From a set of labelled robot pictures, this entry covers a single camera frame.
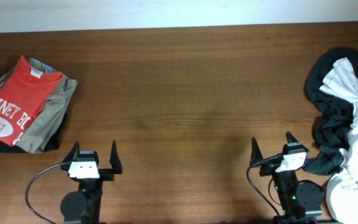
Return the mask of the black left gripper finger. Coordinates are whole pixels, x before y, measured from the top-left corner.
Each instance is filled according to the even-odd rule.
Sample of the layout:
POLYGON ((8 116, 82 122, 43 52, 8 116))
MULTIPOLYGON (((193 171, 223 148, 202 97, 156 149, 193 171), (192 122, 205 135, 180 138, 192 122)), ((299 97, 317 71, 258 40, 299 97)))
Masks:
POLYGON ((62 160, 62 165, 60 166, 61 170, 69 170, 71 163, 76 160, 78 157, 78 152, 80 149, 80 144, 76 141, 73 145, 73 148, 70 152, 66 155, 64 160, 62 160))
POLYGON ((122 164, 118 155, 116 141, 112 142, 109 163, 114 174, 122 174, 122 164))

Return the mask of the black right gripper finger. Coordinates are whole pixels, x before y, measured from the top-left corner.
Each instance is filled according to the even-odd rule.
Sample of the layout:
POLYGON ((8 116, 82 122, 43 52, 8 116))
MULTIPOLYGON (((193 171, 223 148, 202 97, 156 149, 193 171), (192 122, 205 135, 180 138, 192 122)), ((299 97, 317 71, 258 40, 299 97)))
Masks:
POLYGON ((253 166, 254 164, 262 161, 263 155, 260 151, 259 145, 257 143, 257 140, 255 137, 253 137, 251 139, 251 145, 252 145, 252 150, 251 150, 251 155, 250 155, 250 166, 253 166))
POLYGON ((301 152, 309 153, 309 150, 299 142, 291 132, 287 131, 285 133, 287 143, 283 146, 284 154, 298 154, 301 152))

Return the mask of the white robot print t-shirt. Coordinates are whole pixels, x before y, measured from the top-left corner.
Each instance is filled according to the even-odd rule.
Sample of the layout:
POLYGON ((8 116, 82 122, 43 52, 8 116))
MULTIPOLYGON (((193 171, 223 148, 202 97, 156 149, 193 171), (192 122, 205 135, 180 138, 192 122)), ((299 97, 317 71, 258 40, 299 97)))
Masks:
POLYGON ((342 171, 333 175, 327 185, 326 203, 331 216, 341 223, 358 223, 358 79, 348 58, 334 62, 333 69, 323 78, 323 93, 349 102, 353 119, 347 132, 348 150, 342 171))

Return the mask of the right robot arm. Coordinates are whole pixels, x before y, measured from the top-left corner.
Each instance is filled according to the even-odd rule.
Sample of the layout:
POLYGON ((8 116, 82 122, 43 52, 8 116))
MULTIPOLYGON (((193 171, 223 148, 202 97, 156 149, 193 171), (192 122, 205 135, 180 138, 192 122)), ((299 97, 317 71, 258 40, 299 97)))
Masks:
POLYGON ((276 213, 272 218, 273 223, 317 223, 317 217, 322 214, 324 189, 310 180, 298 179, 296 172, 303 167, 309 150, 291 133, 287 132, 285 136, 287 143, 283 145, 282 152, 268 158, 263 157, 256 138, 252 138, 250 164, 246 172, 247 180, 273 208, 276 213), (251 181, 249 172, 253 168, 260 169, 261 177, 272 178, 282 212, 279 212, 251 181))

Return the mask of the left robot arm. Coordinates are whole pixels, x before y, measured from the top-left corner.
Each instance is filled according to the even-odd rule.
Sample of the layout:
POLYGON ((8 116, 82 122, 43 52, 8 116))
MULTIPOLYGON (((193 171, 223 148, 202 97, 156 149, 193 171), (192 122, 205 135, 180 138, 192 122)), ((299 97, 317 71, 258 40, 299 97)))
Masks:
POLYGON ((65 223, 99 223, 103 183, 113 181, 115 175, 123 172, 115 141, 109 163, 111 168, 100 169, 96 151, 82 151, 78 142, 74 144, 61 165, 61 170, 78 183, 78 190, 66 194, 60 203, 65 223))

